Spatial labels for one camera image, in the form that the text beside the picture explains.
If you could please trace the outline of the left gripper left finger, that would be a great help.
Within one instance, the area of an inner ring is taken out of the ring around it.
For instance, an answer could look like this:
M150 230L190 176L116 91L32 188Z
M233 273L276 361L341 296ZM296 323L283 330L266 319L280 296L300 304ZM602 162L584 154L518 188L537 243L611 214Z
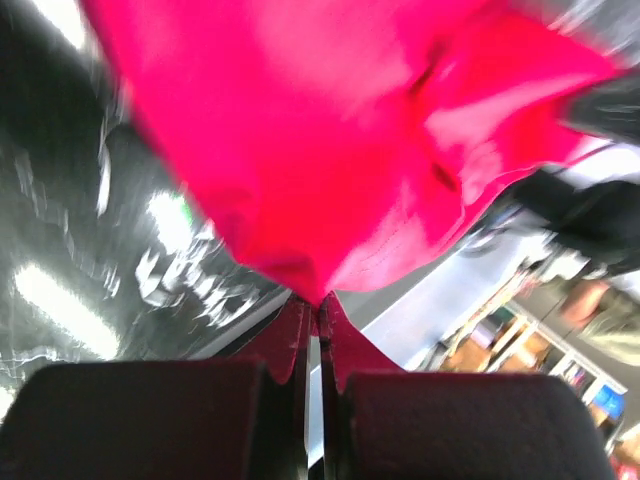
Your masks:
M5 479L300 479L312 307L227 358L59 364L1 428Z

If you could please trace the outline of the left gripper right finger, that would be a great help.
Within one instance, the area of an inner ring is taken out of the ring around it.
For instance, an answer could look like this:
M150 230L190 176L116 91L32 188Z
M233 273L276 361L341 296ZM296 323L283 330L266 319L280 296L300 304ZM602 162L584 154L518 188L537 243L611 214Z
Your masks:
M409 372L349 321L317 314L329 479L611 479L603 440L561 380Z

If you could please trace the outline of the magenta pink t shirt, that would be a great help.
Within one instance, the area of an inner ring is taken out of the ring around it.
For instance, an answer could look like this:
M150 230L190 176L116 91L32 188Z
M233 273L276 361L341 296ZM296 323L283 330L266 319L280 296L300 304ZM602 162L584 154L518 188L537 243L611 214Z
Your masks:
M508 1L87 1L137 125L235 260L320 303L435 260L581 143L617 66Z

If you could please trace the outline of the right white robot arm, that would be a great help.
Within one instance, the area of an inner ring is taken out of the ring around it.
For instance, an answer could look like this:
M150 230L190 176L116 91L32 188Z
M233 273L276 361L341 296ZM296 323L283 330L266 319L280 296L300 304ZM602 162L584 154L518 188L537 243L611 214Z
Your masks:
M571 129L639 145L639 70L632 69L577 94L564 115ZM608 277L639 269L639 183L620 177L585 187L543 169L501 195L543 219L553 241L575 250Z

